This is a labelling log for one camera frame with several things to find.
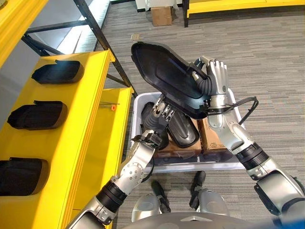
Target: cardboard box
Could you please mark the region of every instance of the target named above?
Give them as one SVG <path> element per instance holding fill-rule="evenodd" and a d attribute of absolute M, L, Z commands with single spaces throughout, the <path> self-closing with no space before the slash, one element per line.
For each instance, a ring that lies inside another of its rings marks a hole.
<path fill-rule="evenodd" d="M 196 129 L 198 130 L 197 120 L 192 119 L 192 122 L 194 123 Z M 155 158 L 182 157 L 183 159 L 188 159 L 193 156 L 198 156 L 202 152 L 202 144 L 200 138 L 194 145 L 187 148 L 179 148 L 175 144 L 175 142 L 171 139 L 170 136 L 168 136 L 168 138 L 169 138 L 168 146 L 162 150 L 156 151 L 153 157 Z"/>
<path fill-rule="evenodd" d="M 152 23 L 154 26 L 172 24 L 172 7 L 151 7 Z"/>
<path fill-rule="evenodd" d="M 227 148 L 218 138 L 217 133 L 210 128 L 207 118 L 199 120 L 198 127 L 203 142 L 204 154 L 227 151 Z"/>

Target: black metal bracket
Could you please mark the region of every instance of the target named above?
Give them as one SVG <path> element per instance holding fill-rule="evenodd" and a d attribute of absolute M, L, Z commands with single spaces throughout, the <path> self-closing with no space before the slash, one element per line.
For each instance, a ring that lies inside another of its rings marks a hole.
<path fill-rule="evenodd" d="M 187 10 L 190 7 L 190 0 L 183 0 L 183 20 L 184 20 L 184 27 L 189 27 L 189 19 L 187 18 Z"/>
<path fill-rule="evenodd" d="M 40 56 L 49 56 L 50 54 L 47 51 L 49 51 L 53 54 L 56 54 L 56 55 L 60 55 L 63 53 L 61 53 L 60 51 L 58 51 L 46 44 L 36 41 L 29 35 L 29 33 L 57 30 L 57 29 L 62 29 L 62 28 L 70 28 L 70 27 L 74 27 L 74 26 L 89 25 L 92 32 L 94 33 L 97 41 L 101 44 L 103 49 L 110 50 L 112 52 L 113 56 L 115 57 L 115 61 L 112 63 L 123 80 L 120 80 L 109 74 L 107 74 L 107 78 L 114 80 L 115 82 L 118 82 L 120 84 L 123 84 L 127 87 L 132 87 L 133 91 L 134 91 L 133 96 L 136 97 L 137 93 L 136 93 L 132 83 L 128 79 L 126 72 L 124 71 L 120 62 L 118 61 L 118 58 L 115 56 L 114 51 L 112 50 L 111 46 L 109 45 L 105 35 L 102 33 L 102 29 L 99 27 L 98 23 L 94 19 L 91 11 L 89 10 L 88 5 L 86 4 L 86 2 L 84 0 L 73 0 L 73 1 L 76 4 L 77 8 L 81 12 L 81 14 L 85 20 L 70 21 L 70 22 L 58 23 L 58 24 L 53 24 L 53 25 L 45 25 L 45 26 L 29 28 L 26 31 L 26 33 L 23 35 L 22 40 Z"/>

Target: yellow shelf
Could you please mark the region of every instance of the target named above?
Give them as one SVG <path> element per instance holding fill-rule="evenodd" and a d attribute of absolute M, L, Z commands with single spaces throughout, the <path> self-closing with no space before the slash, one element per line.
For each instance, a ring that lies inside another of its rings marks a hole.
<path fill-rule="evenodd" d="M 118 104 L 115 111 L 99 108 L 76 191 L 72 218 L 118 172 L 122 160 L 132 88 L 104 89 L 102 102 Z"/>
<path fill-rule="evenodd" d="M 305 5 L 305 0 L 190 0 L 187 17 L 192 13 L 292 5 Z"/>
<path fill-rule="evenodd" d="M 8 0 L 0 9 L 0 68 L 48 0 Z"/>
<path fill-rule="evenodd" d="M 8 123 L 3 126 L 0 160 L 40 158 L 45 159 L 51 169 L 39 193 L 0 197 L 1 228 L 64 228 L 71 217 L 94 119 L 100 110 L 106 73 L 114 57 L 110 51 L 48 56 L 42 57 L 35 69 L 55 63 L 55 60 L 80 61 L 84 75 L 79 82 L 71 84 L 39 84 L 30 78 L 17 99 L 12 110 L 33 104 L 34 100 L 62 101 L 68 107 L 68 117 L 62 126 L 52 130 L 17 130 Z"/>

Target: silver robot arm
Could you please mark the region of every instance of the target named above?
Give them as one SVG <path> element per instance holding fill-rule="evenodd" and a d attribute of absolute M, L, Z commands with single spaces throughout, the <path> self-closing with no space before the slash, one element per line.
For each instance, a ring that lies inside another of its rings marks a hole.
<path fill-rule="evenodd" d="M 223 62 L 201 57 L 206 65 L 207 73 L 212 83 L 216 83 L 208 92 L 211 96 L 208 113 L 210 127 L 217 133 L 222 143 L 244 165 L 248 175 L 255 181 L 255 190 L 267 209 L 274 215 L 283 216 L 286 213 L 296 213 L 305 218 L 304 188 L 296 178 L 291 177 L 276 161 L 268 156 L 252 139 L 233 116 L 233 111 L 225 111 L 228 88 L 227 67 Z M 202 91 L 207 92 L 205 82 L 193 72 L 193 78 Z"/>
<path fill-rule="evenodd" d="M 145 179 L 144 170 L 161 143 L 158 132 L 165 129 L 173 114 L 174 110 L 163 102 L 161 96 L 149 116 L 149 120 L 155 122 L 157 130 L 146 130 L 133 139 L 134 144 L 119 173 L 111 177 L 66 229 L 103 229 L 104 225 L 112 222 L 126 197 Z"/>

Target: black wire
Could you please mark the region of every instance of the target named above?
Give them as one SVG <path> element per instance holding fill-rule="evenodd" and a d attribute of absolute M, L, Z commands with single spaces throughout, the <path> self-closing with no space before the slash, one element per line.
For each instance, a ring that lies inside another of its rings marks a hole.
<path fill-rule="evenodd" d="M 146 177 L 143 178 L 141 183 L 145 182 L 146 180 L 148 180 L 151 177 L 151 175 L 153 174 L 153 168 L 154 168 L 154 159 L 152 160 L 152 169 L 151 169 L 151 171 L 149 172 L 149 174 Z"/>
<path fill-rule="evenodd" d="M 250 116 L 250 114 L 255 110 L 255 108 L 258 106 L 258 100 L 256 98 L 256 96 L 254 97 L 248 97 L 248 98 L 245 98 L 245 99 L 242 99 L 238 102 L 236 102 L 235 104 L 227 104 L 228 106 L 230 106 L 227 110 L 223 111 L 223 112 L 219 112 L 219 113 L 214 113 L 214 114 L 208 114 L 208 116 L 211 116 L 211 115 L 222 115 L 222 114 L 225 114 L 231 110 L 233 110 L 235 107 L 238 107 L 240 105 L 243 105 L 245 103 L 248 103 L 250 101 L 254 101 L 253 104 L 252 104 L 252 107 L 248 110 L 248 113 L 239 121 L 239 125 L 243 124 L 244 121 Z"/>

